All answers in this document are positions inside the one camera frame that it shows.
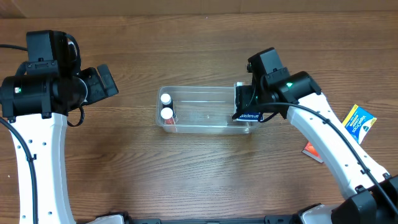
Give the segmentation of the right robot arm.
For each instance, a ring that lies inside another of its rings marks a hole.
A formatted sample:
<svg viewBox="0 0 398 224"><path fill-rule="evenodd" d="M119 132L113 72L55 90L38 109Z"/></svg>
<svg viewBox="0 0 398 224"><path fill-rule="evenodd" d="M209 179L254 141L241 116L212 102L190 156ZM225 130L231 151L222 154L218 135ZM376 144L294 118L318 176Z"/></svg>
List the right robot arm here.
<svg viewBox="0 0 398 224"><path fill-rule="evenodd" d="M265 123L280 114L315 147L344 198L340 205L311 205L290 223L397 223L397 177L359 145L334 114L317 82L291 75L275 48L248 58L251 85L237 86L233 120L253 114Z"/></svg>

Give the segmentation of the blue yellow VapoDrops box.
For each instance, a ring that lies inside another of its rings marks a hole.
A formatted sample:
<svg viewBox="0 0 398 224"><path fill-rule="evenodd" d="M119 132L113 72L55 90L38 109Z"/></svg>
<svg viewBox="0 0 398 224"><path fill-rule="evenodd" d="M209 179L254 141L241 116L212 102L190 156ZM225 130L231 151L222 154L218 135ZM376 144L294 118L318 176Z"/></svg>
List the blue yellow VapoDrops box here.
<svg viewBox="0 0 398 224"><path fill-rule="evenodd" d="M376 122L377 118L358 105L353 105L342 124L358 144Z"/></svg>

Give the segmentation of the orange tube white cap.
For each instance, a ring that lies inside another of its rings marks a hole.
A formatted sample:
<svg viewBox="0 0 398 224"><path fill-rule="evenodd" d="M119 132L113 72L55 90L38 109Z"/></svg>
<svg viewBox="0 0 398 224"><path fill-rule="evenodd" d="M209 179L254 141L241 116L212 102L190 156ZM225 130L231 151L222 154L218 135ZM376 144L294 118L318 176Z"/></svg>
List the orange tube white cap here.
<svg viewBox="0 0 398 224"><path fill-rule="evenodd" d="M165 107L160 111L160 116L166 125L175 125L174 111L171 108Z"/></svg>

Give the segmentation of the red caplet box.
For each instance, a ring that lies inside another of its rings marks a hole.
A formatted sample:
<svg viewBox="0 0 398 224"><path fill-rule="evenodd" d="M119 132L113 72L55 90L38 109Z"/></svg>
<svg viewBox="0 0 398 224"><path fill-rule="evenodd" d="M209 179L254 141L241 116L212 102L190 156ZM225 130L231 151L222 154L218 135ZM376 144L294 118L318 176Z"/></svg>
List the red caplet box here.
<svg viewBox="0 0 398 224"><path fill-rule="evenodd" d="M316 160L319 163L323 163L323 160L321 159L319 153L315 150L311 142L308 142L303 151L304 154L306 154L308 157L311 157L312 159Z"/></svg>

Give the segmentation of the black bottle white cap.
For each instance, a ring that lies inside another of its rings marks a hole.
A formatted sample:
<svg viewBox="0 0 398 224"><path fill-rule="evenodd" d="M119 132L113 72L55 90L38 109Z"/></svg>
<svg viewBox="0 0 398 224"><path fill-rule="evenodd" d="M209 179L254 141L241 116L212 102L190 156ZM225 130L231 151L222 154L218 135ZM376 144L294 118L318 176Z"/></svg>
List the black bottle white cap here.
<svg viewBox="0 0 398 224"><path fill-rule="evenodd" d="M163 108L173 109L173 100L168 93L163 93L160 96L160 102L162 103Z"/></svg>

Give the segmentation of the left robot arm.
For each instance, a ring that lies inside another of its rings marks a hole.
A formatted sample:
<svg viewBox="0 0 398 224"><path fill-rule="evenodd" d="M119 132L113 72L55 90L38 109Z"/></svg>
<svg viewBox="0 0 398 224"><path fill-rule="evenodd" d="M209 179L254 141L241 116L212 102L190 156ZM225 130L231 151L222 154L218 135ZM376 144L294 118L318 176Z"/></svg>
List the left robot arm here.
<svg viewBox="0 0 398 224"><path fill-rule="evenodd" d="M28 59L1 84L1 123L17 159L21 223L73 223L65 139L68 114L118 94L107 65L81 68L75 38L62 31L26 35Z"/></svg>

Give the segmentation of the clear plastic container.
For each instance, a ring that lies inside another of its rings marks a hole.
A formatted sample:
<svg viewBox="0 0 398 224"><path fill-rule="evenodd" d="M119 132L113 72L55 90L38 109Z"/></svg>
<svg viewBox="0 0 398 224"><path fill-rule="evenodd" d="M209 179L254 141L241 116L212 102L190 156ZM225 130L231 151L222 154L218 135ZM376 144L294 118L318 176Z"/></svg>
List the clear plastic container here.
<svg viewBox="0 0 398 224"><path fill-rule="evenodd" d="M167 133L184 134L249 134L259 123L234 121L235 88L232 86L163 86L158 91L156 123ZM161 116L161 96L172 100L175 117L166 121Z"/></svg>

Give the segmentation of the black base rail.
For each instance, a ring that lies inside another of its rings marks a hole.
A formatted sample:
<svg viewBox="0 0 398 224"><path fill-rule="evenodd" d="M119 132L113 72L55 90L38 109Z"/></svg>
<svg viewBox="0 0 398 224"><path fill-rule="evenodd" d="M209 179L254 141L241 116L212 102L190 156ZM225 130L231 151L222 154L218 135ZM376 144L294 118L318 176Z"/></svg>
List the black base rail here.
<svg viewBox="0 0 398 224"><path fill-rule="evenodd" d="M221 218L221 219L185 219L185 220L161 220L159 218L132 218L128 212L106 213L98 218L105 218L111 215L119 215L121 223L130 224L302 224L297 214L293 215L266 215L263 218Z"/></svg>

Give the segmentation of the white Hansaplast plaster box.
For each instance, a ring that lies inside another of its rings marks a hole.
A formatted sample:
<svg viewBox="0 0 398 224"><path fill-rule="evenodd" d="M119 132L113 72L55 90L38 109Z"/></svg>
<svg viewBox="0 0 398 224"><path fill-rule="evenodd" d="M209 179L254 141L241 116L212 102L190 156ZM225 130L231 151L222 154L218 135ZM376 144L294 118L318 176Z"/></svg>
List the white Hansaplast plaster box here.
<svg viewBox="0 0 398 224"><path fill-rule="evenodd" d="M254 88L254 92L256 94L256 102L253 105L256 105L257 104L257 93L256 93L255 88ZM257 113L257 112L245 112L239 118L236 118L236 121L257 122L259 119L259 116L260 116L260 113Z"/></svg>

